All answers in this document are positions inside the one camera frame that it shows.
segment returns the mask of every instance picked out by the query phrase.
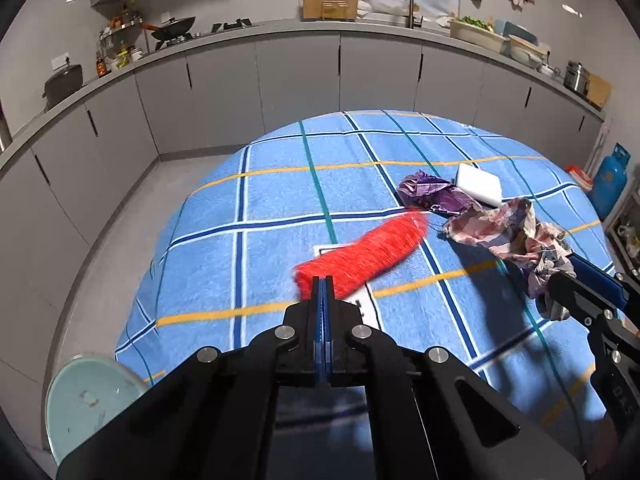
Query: blue checkered tablecloth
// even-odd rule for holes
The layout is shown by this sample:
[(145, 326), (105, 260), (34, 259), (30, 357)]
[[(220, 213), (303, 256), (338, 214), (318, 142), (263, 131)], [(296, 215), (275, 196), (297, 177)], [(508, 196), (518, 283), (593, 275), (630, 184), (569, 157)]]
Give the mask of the blue checkered tablecloth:
[[(568, 230), (578, 254), (612, 273), (587, 197), (563, 170), (527, 146), (414, 112), (329, 114), (255, 140), (185, 200), (159, 236), (116, 359), (154, 383), (201, 346), (227, 351), (247, 345), (281, 323), (286, 306), (296, 302), (293, 267), (312, 259), (314, 246), (353, 242), (400, 214), (395, 188), (418, 169), (433, 173), (427, 160), (446, 179), (455, 176), (460, 162), (498, 175), (504, 200), (533, 199), (533, 193), (538, 218)], [(525, 309), (544, 334), (588, 441), (604, 407), (588, 384), (593, 356), (586, 330), (572, 319), (542, 319), (488, 251), (441, 237), (445, 219), (428, 214), (428, 221), (424, 243), (369, 283), (380, 325), (399, 345), (449, 349), (580, 454), (576, 421)], [(323, 478), (370, 459), (362, 391), (282, 397), (272, 453), (284, 458), (295, 449), (301, 462), (285, 461), (278, 478), (293, 478), (305, 460), (318, 459), (305, 450), (322, 443), (332, 442), (336, 453)]]

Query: wooden cutting board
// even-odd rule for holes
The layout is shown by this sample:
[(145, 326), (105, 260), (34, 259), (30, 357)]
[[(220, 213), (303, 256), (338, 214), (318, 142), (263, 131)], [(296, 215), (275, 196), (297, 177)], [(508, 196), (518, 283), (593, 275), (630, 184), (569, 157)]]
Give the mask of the wooden cutting board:
[(355, 20), (357, 12), (358, 0), (302, 0), (302, 17), (305, 20)]

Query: black pot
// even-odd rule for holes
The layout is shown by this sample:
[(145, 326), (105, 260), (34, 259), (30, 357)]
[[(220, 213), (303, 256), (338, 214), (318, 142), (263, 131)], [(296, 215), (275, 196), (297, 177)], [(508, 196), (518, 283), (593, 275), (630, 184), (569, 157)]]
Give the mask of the black pot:
[(69, 58), (67, 57), (66, 65), (59, 68), (54, 75), (44, 83), (44, 94), (42, 94), (42, 97), (47, 98), (47, 108), (51, 109), (81, 88), (82, 66), (69, 64)]

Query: screw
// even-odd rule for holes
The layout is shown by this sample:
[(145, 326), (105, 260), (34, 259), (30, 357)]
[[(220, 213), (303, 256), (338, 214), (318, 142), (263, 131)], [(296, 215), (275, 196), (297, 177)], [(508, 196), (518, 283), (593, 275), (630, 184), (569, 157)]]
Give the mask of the screw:
[(429, 350), (429, 359), (431, 359), (435, 363), (443, 363), (447, 359), (449, 359), (449, 352), (447, 352), (444, 348), (440, 346), (436, 346)]
[(366, 339), (372, 333), (371, 327), (367, 325), (356, 325), (351, 329), (351, 334), (358, 339)]
[(218, 351), (213, 346), (205, 346), (196, 355), (201, 363), (210, 363), (218, 358)]
[(274, 333), (278, 339), (291, 339), (296, 335), (296, 330), (289, 325), (280, 325)]

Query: cabinet door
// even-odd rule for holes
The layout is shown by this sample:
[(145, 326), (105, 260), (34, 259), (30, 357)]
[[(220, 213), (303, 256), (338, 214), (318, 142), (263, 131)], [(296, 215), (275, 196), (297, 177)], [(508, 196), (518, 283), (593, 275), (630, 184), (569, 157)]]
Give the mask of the cabinet door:
[(202, 132), (195, 127), (193, 117), (188, 70), (184, 54), (136, 70), (146, 119), (161, 154), (203, 147)]
[(515, 138), (560, 168), (576, 164), (582, 110), (564, 96), (532, 82), (529, 102)]
[(44, 131), (31, 148), (51, 190), (89, 245), (120, 203), (82, 103)]
[(473, 57), (423, 45), (415, 111), (472, 124), (483, 65)]
[(422, 47), (372, 34), (340, 37), (340, 110), (413, 110)]
[(530, 92), (529, 79), (486, 62), (473, 125), (515, 138)]
[(591, 115), (586, 110), (582, 112), (583, 119), (578, 127), (578, 142), (576, 145), (576, 164), (584, 168), (589, 161), (591, 151), (598, 140), (602, 120), (595, 115)]
[(264, 134), (252, 41), (208, 45), (187, 55), (200, 148), (247, 144)]
[(21, 294), (29, 286), (60, 312), (89, 247), (53, 196), (33, 153), (26, 150), (15, 158), (0, 178), (0, 226), (7, 234), (0, 290), (8, 307), (10, 289), (17, 287), (15, 293)]
[(270, 132), (338, 111), (340, 35), (305, 34), (258, 40), (264, 127)]
[(122, 200), (158, 156), (133, 74), (104, 86), (84, 105), (94, 122), (100, 156)]

